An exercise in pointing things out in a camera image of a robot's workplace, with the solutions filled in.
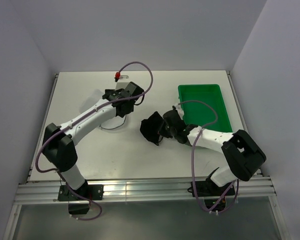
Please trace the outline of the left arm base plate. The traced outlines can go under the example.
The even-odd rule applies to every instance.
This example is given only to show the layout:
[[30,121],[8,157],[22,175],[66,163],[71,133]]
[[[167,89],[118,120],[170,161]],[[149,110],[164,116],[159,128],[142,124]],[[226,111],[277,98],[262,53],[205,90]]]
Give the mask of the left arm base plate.
[[[87,193],[79,193],[79,195],[93,201],[100,201],[103,199],[103,193],[104,193],[104,185],[89,184],[87,186]],[[59,202],[73,202],[73,201],[82,201],[83,199],[71,193],[69,188],[66,185],[61,185],[59,188],[57,200]]]

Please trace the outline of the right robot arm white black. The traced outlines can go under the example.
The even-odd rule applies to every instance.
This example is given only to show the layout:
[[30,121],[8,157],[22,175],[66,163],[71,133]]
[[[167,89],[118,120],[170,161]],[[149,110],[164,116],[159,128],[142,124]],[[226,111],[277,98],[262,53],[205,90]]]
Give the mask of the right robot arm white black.
[[159,134],[174,138],[180,144],[209,149],[223,154],[226,166],[217,167],[203,181],[187,189],[193,197],[222,195],[236,180],[247,182],[267,160],[265,153],[245,130],[220,132],[186,124],[176,109],[163,115]]

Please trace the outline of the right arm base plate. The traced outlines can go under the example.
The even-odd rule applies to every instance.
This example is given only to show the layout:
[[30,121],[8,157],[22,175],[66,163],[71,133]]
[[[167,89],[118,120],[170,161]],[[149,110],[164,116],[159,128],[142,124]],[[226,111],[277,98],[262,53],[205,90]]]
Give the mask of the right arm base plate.
[[[217,197],[221,196],[225,190],[231,185],[231,183],[227,183],[226,185],[219,187],[211,180],[201,180],[195,181],[196,190],[198,197]],[[187,189],[188,193],[192,194],[192,197],[195,197],[193,183],[190,183],[190,187]],[[234,196],[235,188],[232,186],[225,196]]]

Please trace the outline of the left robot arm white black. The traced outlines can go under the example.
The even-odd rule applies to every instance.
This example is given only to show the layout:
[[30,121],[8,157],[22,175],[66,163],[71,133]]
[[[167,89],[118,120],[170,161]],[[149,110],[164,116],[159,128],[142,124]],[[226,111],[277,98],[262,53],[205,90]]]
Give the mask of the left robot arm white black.
[[56,167],[70,187],[69,194],[76,200],[90,195],[88,182],[77,166],[76,145],[104,122],[132,113],[138,96],[143,92],[134,82],[129,82],[125,88],[107,89],[79,116],[61,125],[51,123],[46,126],[42,153]]

